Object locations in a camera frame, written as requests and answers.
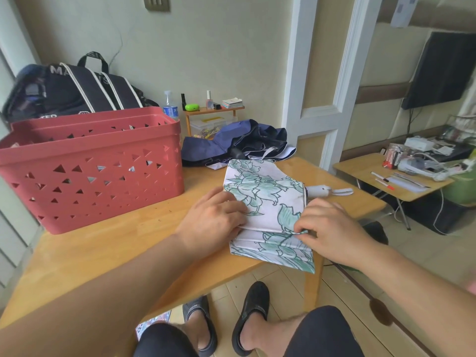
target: light switch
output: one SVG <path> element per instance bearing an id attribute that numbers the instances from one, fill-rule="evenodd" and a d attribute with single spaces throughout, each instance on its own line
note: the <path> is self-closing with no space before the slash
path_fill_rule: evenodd
<path id="1" fill-rule="evenodd" d="M 144 5 L 149 11 L 170 11 L 170 1 L 169 0 L 144 0 Z"/>

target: black screen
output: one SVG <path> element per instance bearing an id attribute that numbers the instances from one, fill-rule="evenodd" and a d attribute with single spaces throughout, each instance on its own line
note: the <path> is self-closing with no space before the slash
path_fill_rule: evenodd
<path id="1" fill-rule="evenodd" d="M 432 33 L 402 108 L 461 99 L 475 64 L 476 34 Z"/>

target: backpack handle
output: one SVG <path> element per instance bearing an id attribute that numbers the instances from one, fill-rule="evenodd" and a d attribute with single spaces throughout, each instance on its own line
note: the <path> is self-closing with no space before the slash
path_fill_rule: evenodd
<path id="1" fill-rule="evenodd" d="M 102 57 L 102 55 L 101 55 L 100 53 L 98 53 L 97 51 L 90 51 L 89 53 L 87 53 L 86 55 L 84 55 L 84 56 L 78 61 L 78 66 L 80 66 L 80 67 L 85 67 L 85 66 L 86 66 L 86 59 L 87 59 L 88 56 L 89 56 L 90 58 L 94 58 L 94 59 L 101 60 L 101 64 L 102 64 L 101 71 L 103 71 L 104 73 L 109 73 L 109 65 L 108 65 L 107 62 L 104 60 L 104 58 Z"/>

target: plastic spray bottle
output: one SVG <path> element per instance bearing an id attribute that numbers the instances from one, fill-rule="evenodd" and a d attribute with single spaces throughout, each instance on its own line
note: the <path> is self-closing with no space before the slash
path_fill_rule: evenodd
<path id="1" fill-rule="evenodd" d="M 172 105 L 172 100 L 171 100 L 171 95 L 172 92 L 170 90 L 164 91 L 164 94 L 167 96 L 167 102 L 165 106 L 163 107 L 164 109 L 164 114 L 168 115 L 175 121 L 179 120 L 179 108 Z"/>

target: wooden table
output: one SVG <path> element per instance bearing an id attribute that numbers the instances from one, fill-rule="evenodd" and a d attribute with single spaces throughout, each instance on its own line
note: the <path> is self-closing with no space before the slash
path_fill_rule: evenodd
<path id="1" fill-rule="evenodd" d="M 433 179 L 427 178 L 424 176 L 418 176 L 418 175 L 411 176 L 411 177 L 408 176 L 409 178 L 412 178 L 413 180 L 425 186 L 429 186 L 429 188 L 426 188 L 426 190 L 423 192 L 414 193 L 407 189 L 402 188 L 401 186 L 397 186 L 390 183 L 390 185 L 395 188 L 395 190 L 391 190 L 385 187 L 384 185 L 380 184 L 378 181 L 376 181 L 375 180 L 376 177 L 371 174 L 371 172 L 374 172 L 384 178 L 388 178 L 394 172 L 397 171 L 396 169 L 384 168 L 382 166 L 382 163 L 384 160 L 385 160 L 384 155 L 374 153 L 374 154 L 359 156 L 357 158 L 349 159 L 346 161 L 341 161 L 340 163 L 334 164 L 334 168 L 336 168 L 337 170 L 343 171 L 344 173 L 347 173 L 349 175 L 352 175 L 355 179 L 357 179 L 357 184 L 359 188 L 360 188 L 360 181 L 363 181 L 379 189 L 380 191 L 378 193 L 384 192 L 385 194 L 380 196 L 379 198 L 383 198 L 387 194 L 395 197 L 398 203 L 398 206 L 400 208 L 405 226 L 407 227 L 408 230 L 411 230 L 410 224 L 408 223 L 408 220 L 407 220 L 407 216 L 405 215 L 403 211 L 401 202 L 402 201 L 412 202 L 426 194 L 432 193 L 435 190 L 441 189 L 442 187 L 447 186 L 448 184 L 451 184 L 454 180 L 449 178 L 442 182 L 436 182 Z"/>
<path id="2" fill-rule="evenodd" d="M 277 163 L 289 176 L 306 185 L 350 187 L 343 180 L 294 157 Z M 184 168 L 185 193 L 151 206 L 116 216 L 62 235 L 45 232 L 0 320 L 7 326 L 81 284 L 116 268 L 171 234 L 190 206 L 214 186 L 223 184 L 225 168 Z M 348 197 L 330 197 L 354 218 L 382 210 L 385 203 L 361 190 Z M 318 303 L 323 258 L 314 254 L 316 273 L 306 273 L 305 309 Z M 153 306 L 148 319 L 207 294 L 264 262 L 233 256 L 229 247 L 192 265 Z"/>
<path id="3" fill-rule="evenodd" d="M 233 111 L 233 120 L 236 120 L 237 116 L 237 110 L 242 110 L 245 107 L 229 107 L 228 109 L 226 107 L 221 107 L 221 109 L 207 109 L 206 107 L 201 107 L 200 110 L 197 111 L 186 111 L 185 112 L 185 118 L 187 121 L 187 131 L 188 131 L 188 136 L 192 136 L 192 130 L 190 129 L 190 117 L 194 115 L 205 115 L 205 114 L 213 114 L 213 113 L 222 113 L 225 111 Z"/>

